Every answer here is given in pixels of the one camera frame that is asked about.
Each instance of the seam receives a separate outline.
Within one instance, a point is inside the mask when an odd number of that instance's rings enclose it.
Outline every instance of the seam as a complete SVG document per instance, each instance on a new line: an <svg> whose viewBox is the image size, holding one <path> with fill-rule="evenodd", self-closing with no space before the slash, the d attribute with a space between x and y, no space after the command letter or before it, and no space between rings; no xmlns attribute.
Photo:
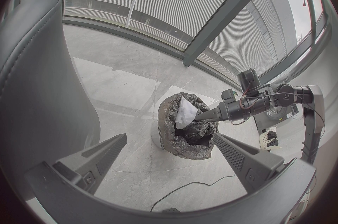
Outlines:
<svg viewBox="0 0 338 224"><path fill-rule="evenodd" d="M28 43L24 46L24 48L23 48L23 49L21 50L21 52L19 53L18 57L17 57L16 60L14 61L13 66L11 67L10 71L8 72L8 74L7 74L7 76L6 76L5 82L4 82L3 87L2 87L2 89L1 89L1 92L0 92L0 99L1 99L1 97L2 97L2 93L3 93L4 89L5 89L5 87L6 87L6 83L7 83L7 81L8 81L8 78L9 78L9 76L10 76L12 70L13 70L13 67L15 66L16 62L18 61L20 55L23 53L23 51L26 49L26 47L27 47L28 44L32 41L32 39L36 36L36 34L37 34L38 32L40 32L40 30L46 25L47 22L49 22L49 20L50 20L51 18L53 18L53 16L54 16L55 13L57 12L57 10L59 10L59 8L60 8L60 7L57 7L57 9L54 11L54 13L50 16L50 18L49 18L49 19L48 19L48 20L47 20L47 21L39 28L39 30L34 34L34 36L32 36L32 38L28 41ZM6 65L6 63L8 62L9 59L10 59L10 56L8 57L8 59L7 59L7 61L5 62L4 66Z"/></svg>

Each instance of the robotic arm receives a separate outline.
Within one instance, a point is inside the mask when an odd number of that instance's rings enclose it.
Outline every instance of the robotic arm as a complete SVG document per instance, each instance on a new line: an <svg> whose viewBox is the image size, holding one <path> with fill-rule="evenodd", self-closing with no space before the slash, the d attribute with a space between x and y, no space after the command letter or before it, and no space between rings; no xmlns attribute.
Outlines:
<svg viewBox="0 0 338 224"><path fill-rule="evenodd" d="M223 101L217 108L197 115L195 121L246 121L255 114L278 106L302 104L306 127L302 160L313 164L324 127L324 98L319 86L293 87L286 83L261 85L254 69L242 72L237 77L244 92L241 99L236 101L232 89L223 91ZM282 157L224 134L216 133L214 142L248 193L260 188L285 167Z"/></svg>

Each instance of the gray tile floor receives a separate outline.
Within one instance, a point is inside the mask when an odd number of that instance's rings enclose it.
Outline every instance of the gray tile floor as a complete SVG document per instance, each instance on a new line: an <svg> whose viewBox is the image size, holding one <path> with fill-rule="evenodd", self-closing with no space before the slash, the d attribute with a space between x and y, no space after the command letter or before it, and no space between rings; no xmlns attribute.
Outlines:
<svg viewBox="0 0 338 224"><path fill-rule="evenodd" d="M101 139L127 134L127 145L112 165L96 196L129 208L150 210L175 188L192 181L211 184L233 175L218 148L212 157L182 159L158 148L157 130L162 100L194 92L212 108L230 86L194 66L147 46L95 30L64 25L65 38L78 76L99 115ZM220 133L259 147L253 118L233 126L221 122ZM192 184L156 205L154 211L175 207L192 211L220 205L246 194L237 177L208 187Z"/></svg>

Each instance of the white paper bag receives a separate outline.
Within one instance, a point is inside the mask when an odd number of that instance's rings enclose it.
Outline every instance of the white paper bag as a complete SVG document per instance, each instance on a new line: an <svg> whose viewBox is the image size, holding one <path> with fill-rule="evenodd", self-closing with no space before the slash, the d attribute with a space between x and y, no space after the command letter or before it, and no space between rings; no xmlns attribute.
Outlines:
<svg viewBox="0 0 338 224"><path fill-rule="evenodd" d="M195 119L196 113L197 108L182 96L175 120L176 128L184 129Z"/></svg>

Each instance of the chair backrest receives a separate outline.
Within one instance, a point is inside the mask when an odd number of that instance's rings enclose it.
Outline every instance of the chair backrest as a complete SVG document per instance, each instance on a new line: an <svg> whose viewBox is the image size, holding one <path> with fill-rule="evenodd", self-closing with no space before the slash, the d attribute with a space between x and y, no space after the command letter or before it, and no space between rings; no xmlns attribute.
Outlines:
<svg viewBox="0 0 338 224"><path fill-rule="evenodd" d="M99 142L100 122L72 65L61 0L26 0L0 25L0 165L24 200L24 172Z"/></svg>

